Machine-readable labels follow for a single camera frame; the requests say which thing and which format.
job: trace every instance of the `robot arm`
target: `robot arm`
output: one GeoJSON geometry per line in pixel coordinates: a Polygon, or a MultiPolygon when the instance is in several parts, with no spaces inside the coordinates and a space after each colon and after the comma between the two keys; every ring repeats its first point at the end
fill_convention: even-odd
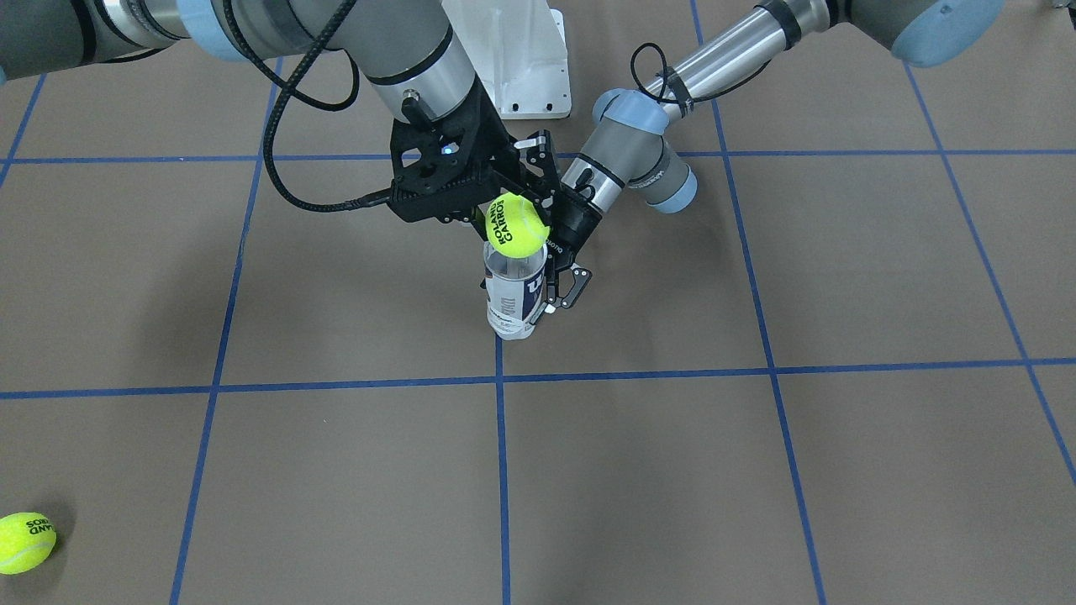
{"type": "MultiPolygon", "coordinates": [[[[316,211],[387,203],[406,222],[470,223],[482,239],[479,206],[502,189],[523,195],[552,227],[547,302],[566,308],[585,281],[561,296],[557,276],[576,267],[576,276],[590,277],[578,270],[576,255],[624,188],[636,189],[661,212],[691,202],[695,175],[664,133],[698,102],[731,92],[804,36],[839,23],[854,25],[911,65],[937,65],[974,43],[1003,4],[761,0],[646,86],[603,95],[594,108],[596,129],[563,175],[548,131],[525,141],[507,132],[439,0],[8,0],[0,4],[0,84],[186,38],[226,60],[257,64],[305,54],[299,71],[324,50],[343,50],[396,118],[390,143],[394,179],[384,191],[331,206],[302,202],[274,179],[282,195],[316,211]],[[405,159],[415,153],[419,159],[405,159]]],[[[294,87],[301,75],[284,86],[274,114],[299,96],[294,87]]],[[[270,135],[267,129],[264,155],[273,177],[270,135]]]]}

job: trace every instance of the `yellow tennis ball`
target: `yellow tennis ball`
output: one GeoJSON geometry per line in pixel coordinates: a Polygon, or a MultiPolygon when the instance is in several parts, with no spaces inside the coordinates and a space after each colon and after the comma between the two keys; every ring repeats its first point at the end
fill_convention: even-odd
{"type": "Polygon", "coordinates": [[[505,256],[526,258],[541,250],[549,226],[541,222],[530,200],[505,194],[493,200],[485,213],[485,237],[505,256]]]}
{"type": "Polygon", "coordinates": [[[56,546],[53,522],[38,512],[16,512],[0,519],[0,574],[28,572],[48,558],[56,546]]]}

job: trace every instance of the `brown tile floor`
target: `brown tile floor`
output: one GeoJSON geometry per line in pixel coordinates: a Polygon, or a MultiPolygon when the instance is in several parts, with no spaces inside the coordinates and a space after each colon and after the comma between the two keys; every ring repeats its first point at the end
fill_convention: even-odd
{"type": "MultiPolygon", "coordinates": [[[[578,151],[636,46],[749,4],[554,2],[575,112],[510,129],[578,151]]],[[[1071,603],[1076,33],[1047,4],[934,70],[807,38],[674,127],[695,203],[624,196],[523,342],[469,228],[277,196],[250,66],[8,83],[0,513],[62,539],[0,603],[1071,603]]],[[[295,104],[284,178],[384,186],[387,115],[295,104]]]]}

